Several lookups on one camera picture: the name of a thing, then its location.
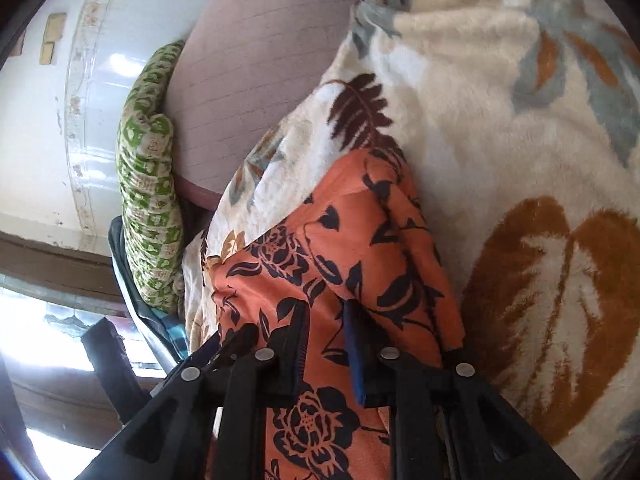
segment green patterned pillow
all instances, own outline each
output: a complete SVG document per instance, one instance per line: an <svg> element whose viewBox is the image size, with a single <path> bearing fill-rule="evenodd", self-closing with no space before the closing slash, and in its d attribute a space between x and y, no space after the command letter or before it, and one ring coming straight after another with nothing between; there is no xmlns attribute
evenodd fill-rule
<svg viewBox="0 0 640 480"><path fill-rule="evenodd" d="M171 173L174 128L158 110L183 46L160 48L145 66L127 97L116 147L129 267L143 300L165 312L184 301L182 217Z"/></svg>

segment bright window light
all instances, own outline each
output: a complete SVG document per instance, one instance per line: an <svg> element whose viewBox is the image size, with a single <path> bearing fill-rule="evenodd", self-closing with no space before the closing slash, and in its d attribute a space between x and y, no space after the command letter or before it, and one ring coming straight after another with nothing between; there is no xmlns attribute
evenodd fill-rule
<svg viewBox="0 0 640 480"><path fill-rule="evenodd" d="M100 453L97 449L75 446L35 430L27 430L27 435L51 480L74 480Z"/></svg>
<svg viewBox="0 0 640 480"><path fill-rule="evenodd" d="M123 77L138 77L145 67L143 63L130 59L124 54L111 54L109 62L111 69Z"/></svg>
<svg viewBox="0 0 640 480"><path fill-rule="evenodd" d="M86 356L80 336L102 317L0 288L0 350L28 365L91 371L94 368ZM165 377L132 320L116 321L136 375Z"/></svg>

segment fuzzy blanket texture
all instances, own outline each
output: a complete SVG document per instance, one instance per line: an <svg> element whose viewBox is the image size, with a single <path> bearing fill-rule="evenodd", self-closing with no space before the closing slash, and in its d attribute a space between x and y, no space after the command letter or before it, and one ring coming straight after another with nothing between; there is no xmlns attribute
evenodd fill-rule
<svg viewBox="0 0 640 480"><path fill-rule="evenodd" d="M602 0L363 0L317 89L268 131L184 259L203 267L393 137L478 367L585 480L640 434L640 53Z"/></svg>

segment white wall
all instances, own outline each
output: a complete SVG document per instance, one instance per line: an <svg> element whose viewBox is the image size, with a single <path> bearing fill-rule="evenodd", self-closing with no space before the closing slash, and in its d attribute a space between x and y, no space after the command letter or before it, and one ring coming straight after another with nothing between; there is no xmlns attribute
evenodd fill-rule
<svg viewBox="0 0 640 480"><path fill-rule="evenodd" d="M73 249L107 253L82 232L64 136L65 81L84 0L47 0L27 26L21 56L0 71L0 230ZM47 18L66 12L52 65L40 65Z"/></svg>
<svg viewBox="0 0 640 480"><path fill-rule="evenodd" d="M0 72L0 231L109 254L120 214L122 106L153 52L186 38L207 0L48 0L21 56ZM66 12L54 63L38 64L47 17Z"/></svg>

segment blue plaid fabric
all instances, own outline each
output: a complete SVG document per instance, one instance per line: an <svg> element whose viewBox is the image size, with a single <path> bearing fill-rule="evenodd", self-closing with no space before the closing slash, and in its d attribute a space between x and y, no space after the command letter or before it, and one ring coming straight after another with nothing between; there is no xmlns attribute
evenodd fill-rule
<svg viewBox="0 0 640 480"><path fill-rule="evenodd" d="M160 323L162 323L166 329L169 334L169 341L175 348L175 351L178 352L178 355L182 359L189 357L189 343L187 341L187 331L184 328L184 323L182 323L177 317L170 316L158 308L152 307L151 312L156 315L160 320Z"/></svg>

